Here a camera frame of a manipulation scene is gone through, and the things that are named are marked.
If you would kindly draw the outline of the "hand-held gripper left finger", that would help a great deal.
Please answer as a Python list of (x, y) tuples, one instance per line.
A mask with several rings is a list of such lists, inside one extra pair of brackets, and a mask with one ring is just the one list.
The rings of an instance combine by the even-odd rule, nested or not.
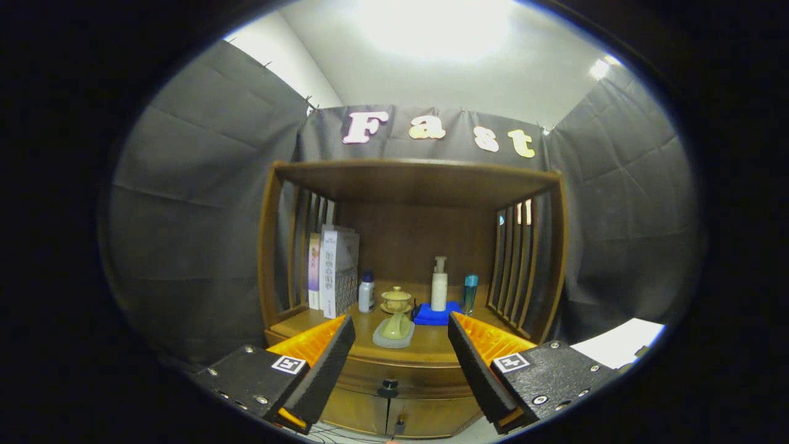
[(307, 435), (323, 415), (356, 339), (349, 315), (276, 345), (243, 345), (195, 372), (200, 390), (243, 415)]

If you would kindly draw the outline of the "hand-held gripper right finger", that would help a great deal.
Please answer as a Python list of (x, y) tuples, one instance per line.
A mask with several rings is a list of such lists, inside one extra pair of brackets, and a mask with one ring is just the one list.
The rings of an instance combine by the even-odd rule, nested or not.
[(453, 312), (448, 338), (463, 376), (496, 432), (555, 416), (601, 390), (617, 371), (561, 341), (543, 345)]

